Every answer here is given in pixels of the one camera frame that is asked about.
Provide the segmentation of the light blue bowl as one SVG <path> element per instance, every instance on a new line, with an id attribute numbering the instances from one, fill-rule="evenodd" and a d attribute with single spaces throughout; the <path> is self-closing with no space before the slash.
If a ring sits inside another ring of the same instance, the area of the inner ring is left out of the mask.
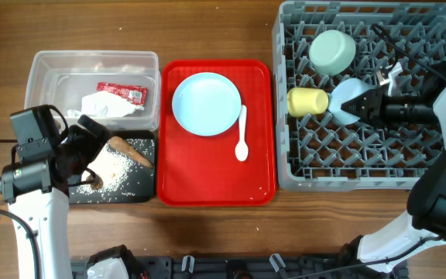
<path id="1" fill-rule="evenodd" d="M 343 111 L 341 105 L 374 87 L 374 85 L 367 84 L 354 77 L 341 82 L 330 95 L 328 111 L 334 116 L 336 121 L 343 126 L 359 121 L 360 118 L 358 116 Z"/>

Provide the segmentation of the white napkin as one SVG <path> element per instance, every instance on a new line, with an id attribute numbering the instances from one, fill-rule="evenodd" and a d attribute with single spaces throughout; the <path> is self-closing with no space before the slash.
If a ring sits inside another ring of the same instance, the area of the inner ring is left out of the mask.
<path id="1" fill-rule="evenodd" d="M 141 105 L 134 105 L 126 99 L 107 91 L 99 91 L 84 96 L 81 99 L 81 109 L 69 109 L 67 114 L 69 117 L 87 115 L 90 117 L 118 118 L 143 110 L 144 108 Z"/>

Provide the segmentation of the white rice pile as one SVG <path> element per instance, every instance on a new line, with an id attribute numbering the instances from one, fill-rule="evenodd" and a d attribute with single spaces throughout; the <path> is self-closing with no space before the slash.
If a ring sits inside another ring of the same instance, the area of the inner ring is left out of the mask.
<path id="1" fill-rule="evenodd" d="M 144 147 L 145 145 L 147 145 L 147 147 L 151 147 L 153 145 L 153 141 L 151 139 L 125 139 L 125 141 L 133 147 L 135 143 L 140 143 L 141 147 Z M 141 153 L 146 159 L 148 159 L 147 155 L 152 154 L 149 151 L 147 151 L 146 154 L 141 151 L 138 152 Z M 98 191 L 92 191 L 88 187 L 88 184 L 77 186 L 77 192 L 86 196 L 91 196 L 93 194 L 99 194 L 101 196 L 114 194 L 129 184 L 127 179 L 131 174 L 140 174 L 140 171 L 150 171 L 153 169 L 144 167 L 126 155 L 119 153 L 117 150 L 111 148 L 108 143 L 98 154 L 95 160 L 89 164 L 88 168 L 91 171 L 94 171 L 96 175 L 101 177 L 104 185 L 103 188 Z M 85 171 L 82 175 L 82 181 L 86 181 L 88 176 L 89 173 Z"/>

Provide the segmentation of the brown meat scrap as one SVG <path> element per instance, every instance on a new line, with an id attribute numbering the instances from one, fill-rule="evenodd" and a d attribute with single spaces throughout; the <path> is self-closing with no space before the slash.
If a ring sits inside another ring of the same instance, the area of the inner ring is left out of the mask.
<path id="1" fill-rule="evenodd" d="M 96 175 L 95 177 L 93 177 L 92 175 L 89 175 L 86 178 L 86 181 L 90 181 L 91 183 L 88 184 L 88 187 L 92 190 L 92 191 L 98 191 L 101 190 L 103 188 L 103 181 L 101 179 L 100 176 Z"/>

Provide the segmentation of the red ketchup sachet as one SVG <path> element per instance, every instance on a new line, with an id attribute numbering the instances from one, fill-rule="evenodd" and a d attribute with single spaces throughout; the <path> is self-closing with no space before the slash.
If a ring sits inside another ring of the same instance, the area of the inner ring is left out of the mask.
<path id="1" fill-rule="evenodd" d="M 148 93 L 147 87 L 138 85 L 123 85 L 108 82 L 99 82 L 96 87 L 97 91 L 106 91 L 113 95 L 124 98 L 133 105 L 144 106 Z"/>

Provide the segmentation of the yellow plastic cup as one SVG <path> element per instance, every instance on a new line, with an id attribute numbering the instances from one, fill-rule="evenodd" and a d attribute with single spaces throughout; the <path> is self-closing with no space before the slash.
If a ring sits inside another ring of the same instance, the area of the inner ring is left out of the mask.
<path id="1" fill-rule="evenodd" d="M 293 117 L 324 113 L 328 108 L 328 94 L 317 88 L 292 88 L 287 93 L 288 112 Z"/>

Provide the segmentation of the mint green bowl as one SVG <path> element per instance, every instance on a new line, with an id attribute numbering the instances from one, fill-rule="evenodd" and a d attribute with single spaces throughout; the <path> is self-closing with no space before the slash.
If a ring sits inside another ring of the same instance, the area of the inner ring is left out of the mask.
<path id="1" fill-rule="evenodd" d="M 327 30 L 312 41 L 309 58 L 317 74 L 336 75 L 352 63 L 355 53 L 356 44 L 351 36 L 337 30 Z"/>

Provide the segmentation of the light blue plate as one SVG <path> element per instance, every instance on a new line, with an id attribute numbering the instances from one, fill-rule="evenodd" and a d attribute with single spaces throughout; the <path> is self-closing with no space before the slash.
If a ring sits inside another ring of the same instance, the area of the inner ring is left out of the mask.
<path id="1" fill-rule="evenodd" d="M 185 78 L 175 89 L 172 111 L 178 124 L 197 136 L 216 136 L 234 125 L 242 97 L 227 77 L 201 72 Z"/>

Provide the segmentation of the white plastic spoon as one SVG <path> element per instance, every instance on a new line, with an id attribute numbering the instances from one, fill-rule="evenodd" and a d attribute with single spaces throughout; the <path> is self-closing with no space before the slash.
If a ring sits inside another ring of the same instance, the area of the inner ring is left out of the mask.
<path id="1" fill-rule="evenodd" d="M 242 105 L 238 117 L 238 142 L 235 146 L 235 156 L 240 162 L 245 161 L 249 155 L 249 148 L 245 141 L 246 120 L 247 107 L 245 105 Z"/>

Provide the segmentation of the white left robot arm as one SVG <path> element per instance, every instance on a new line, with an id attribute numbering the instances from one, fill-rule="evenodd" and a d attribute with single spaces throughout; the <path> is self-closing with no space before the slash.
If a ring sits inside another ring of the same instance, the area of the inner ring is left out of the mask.
<path id="1" fill-rule="evenodd" d="M 83 115 L 65 139 L 53 119 L 12 117 L 19 159 L 3 168 L 0 192 L 15 224 L 21 278 L 72 276 L 67 232 L 69 189 L 108 141 L 110 131 Z"/>

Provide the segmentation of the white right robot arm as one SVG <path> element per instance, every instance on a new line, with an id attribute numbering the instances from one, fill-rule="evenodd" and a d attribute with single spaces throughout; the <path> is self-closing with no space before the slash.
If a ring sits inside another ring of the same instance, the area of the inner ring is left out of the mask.
<path id="1" fill-rule="evenodd" d="M 386 84 L 363 88 L 360 81 L 342 82 L 331 94 L 330 111 L 346 123 L 375 127 L 403 122 L 438 124 L 444 150 L 412 187 L 406 210 L 377 232 L 358 236 L 338 255 L 339 270 L 369 276 L 390 273 L 396 265 L 435 246 L 446 245 L 446 61 L 427 68 L 418 96 L 394 95 L 394 75 Z"/>

